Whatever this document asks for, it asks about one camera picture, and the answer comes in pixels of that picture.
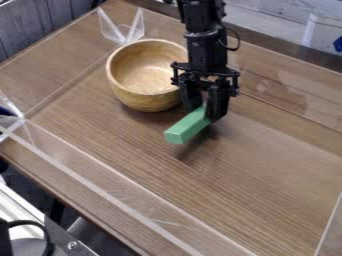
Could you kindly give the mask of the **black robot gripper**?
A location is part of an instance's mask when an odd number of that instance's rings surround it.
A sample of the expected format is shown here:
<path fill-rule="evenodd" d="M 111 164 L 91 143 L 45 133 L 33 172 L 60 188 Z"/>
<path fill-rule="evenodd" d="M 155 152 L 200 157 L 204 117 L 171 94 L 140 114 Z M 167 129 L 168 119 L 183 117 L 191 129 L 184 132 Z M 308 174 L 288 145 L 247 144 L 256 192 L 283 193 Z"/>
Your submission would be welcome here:
<path fill-rule="evenodd" d="M 227 52 L 236 51 L 239 47 L 227 46 L 224 27 L 213 27 L 205 32 L 187 32 L 184 38 L 187 61 L 171 63 L 171 84 L 180 86 L 180 99 L 187 113 L 201 106 L 199 89 L 207 90 L 205 117 L 216 122 L 227 114 L 229 97 L 239 93 L 240 73 L 227 67 Z"/>

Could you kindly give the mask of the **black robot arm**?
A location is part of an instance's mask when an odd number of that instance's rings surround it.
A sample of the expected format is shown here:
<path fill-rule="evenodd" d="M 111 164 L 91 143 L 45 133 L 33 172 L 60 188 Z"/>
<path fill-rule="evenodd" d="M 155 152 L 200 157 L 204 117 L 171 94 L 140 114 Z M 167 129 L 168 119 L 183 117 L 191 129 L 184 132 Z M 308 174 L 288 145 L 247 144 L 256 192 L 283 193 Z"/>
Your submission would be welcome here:
<path fill-rule="evenodd" d="M 228 28 L 223 0 L 176 0 L 180 22 L 184 24 L 187 61 L 171 63 L 171 84 L 180 90 L 187 112 L 205 105 L 204 116 L 216 122 L 228 111 L 229 98 L 239 94 L 240 73 L 227 66 Z"/>

